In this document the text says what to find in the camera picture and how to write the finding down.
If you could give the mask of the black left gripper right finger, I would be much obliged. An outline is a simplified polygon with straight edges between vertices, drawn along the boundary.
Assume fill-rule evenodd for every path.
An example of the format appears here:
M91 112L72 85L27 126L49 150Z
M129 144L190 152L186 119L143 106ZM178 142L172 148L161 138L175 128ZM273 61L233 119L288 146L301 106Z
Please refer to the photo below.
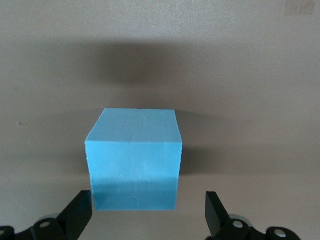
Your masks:
M210 231L209 240L299 240L290 229L269 227L261 233L245 220L230 217L217 193L208 191L205 195L205 219Z

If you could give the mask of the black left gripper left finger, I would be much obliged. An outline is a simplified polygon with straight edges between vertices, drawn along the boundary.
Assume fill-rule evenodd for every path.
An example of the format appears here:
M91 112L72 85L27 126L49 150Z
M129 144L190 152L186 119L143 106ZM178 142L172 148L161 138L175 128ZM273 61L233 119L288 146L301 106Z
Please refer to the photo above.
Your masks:
M45 218L16 233L12 226L0 227L2 240L77 240L92 218L92 192L82 190L56 217Z

